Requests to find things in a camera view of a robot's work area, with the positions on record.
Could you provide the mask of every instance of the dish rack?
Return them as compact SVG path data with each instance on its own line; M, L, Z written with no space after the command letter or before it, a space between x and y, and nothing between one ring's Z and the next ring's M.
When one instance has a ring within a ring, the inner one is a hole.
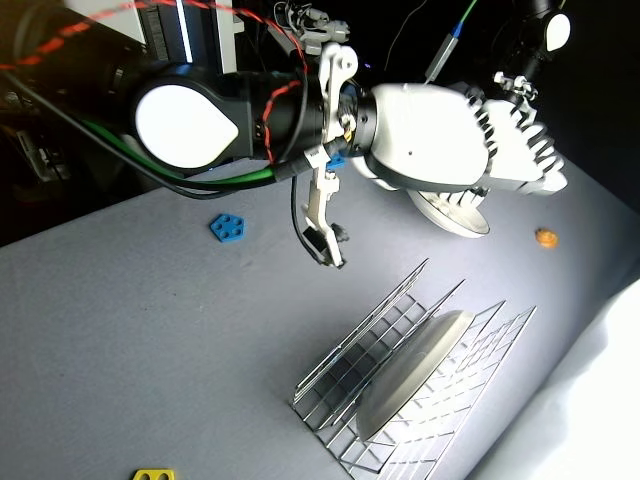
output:
M409 294L422 262L296 387L292 407L356 480L427 479L513 347L535 307L506 321L505 302L475 319L413 398L370 441L358 437L358 398L382 366L463 285L430 307Z

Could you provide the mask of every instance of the green cable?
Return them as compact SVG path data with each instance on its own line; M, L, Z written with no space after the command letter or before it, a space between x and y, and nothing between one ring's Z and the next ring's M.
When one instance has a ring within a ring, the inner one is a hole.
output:
M102 127L101 125L98 125L96 123L89 122L89 121L84 121L84 123L95 133L100 135L102 138L107 140L109 143L111 143L115 147L122 150L124 153L129 155L132 159L136 160L138 163L141 163L142 165L152 170L155 170L157 173L160 173L162 175L166 175L176 180L184 180L183 177L178 176L176 173L172 172L171 170L163 167L162 165L158 165L150 161L148 158L140 155L138 152L136 152L131 147L129 147L129 145L127 145L125 142L120 140L116 135L114 135L113 133L111 133L109 130ZM222 180L207 180L207 181L201 181L199 183L205 183L208 185L236 185L236 184L247 183L255 180L264 180L267 178L272 178L273 176L274 176L273 169L271 167L267 167L267 168L263 168L262 170L257 170L255 172L249 172L243 175L238 175L237 177L224 178Z
M473 7L476 6L476 3L478 2L478 0L471 0L471 3L469 4L469 6L467 7L467 11L464 12L464 15L462 15L462 18L460 19L460 23L464 23L464 21L467 19L467 17L469 16L469 14L471 13L471 10L473 10Z

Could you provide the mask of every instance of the gray tabletop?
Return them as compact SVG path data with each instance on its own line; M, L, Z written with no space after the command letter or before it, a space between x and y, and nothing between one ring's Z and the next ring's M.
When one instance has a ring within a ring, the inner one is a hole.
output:
M197 202L158 190L0 250L0 465L8 478L345 479L287 401L423 258L415 296L539 310L438 478L464 477L638 258L640 219L572 165L553 197L492 193L489 236L455 237L347 169L330 218L349 263L296 243L288 185ZM246 219L220 244L219 213ZM540 248L537 227L560 246Z

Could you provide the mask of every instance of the dark background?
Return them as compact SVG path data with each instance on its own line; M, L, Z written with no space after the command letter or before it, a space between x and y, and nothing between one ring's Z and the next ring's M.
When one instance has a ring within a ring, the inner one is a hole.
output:
M11 38L15 12L26 3L33 2L0 1L3 39ZM313 2L332 18L349 23L350 44L360 57L357 79L364 86L385 81L424 81L431 58L468 5L467 0L427 0L408 21L394 46L389 68L383 71L389 45L406 15L420 3L422 0L375 4L364 0ZM268 15L273 2L237 0L235 4ZM540 90L535 103L539 119L549 126L557 148L569 160L640 212L640 100L636 92L640 85L636 26L640 3L567 0L565 12L572 20L569 43L536 79ZM490 84L516 17L514 0L479 0L438 82ZM251 23L246 30L236 39L241 68L262 68L256 51L260 51L267 68L289 68L289 62L264 30L256 32ZM0 60L7 60L8 47L6 41L0 43ZM23 121L28 126L33 119ZM144 190L139 178L128 169L77 135L62 130L59 122L44 118L40 130L50 137L49 143L61 146L64 160L73 166L74 180L53 186L34 183L10 139L0 136L0 245Z

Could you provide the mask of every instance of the plate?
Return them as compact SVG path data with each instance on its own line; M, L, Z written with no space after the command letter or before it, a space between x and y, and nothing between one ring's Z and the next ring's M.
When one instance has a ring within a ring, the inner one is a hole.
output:
M475 315L461 310L427 320L362 393L358 434L370 440L411 400L460 341Z
M467 238L480 238L489 233L489 224L473 206L454 205L437 193L409 191L409 196L425 217L448 232Z

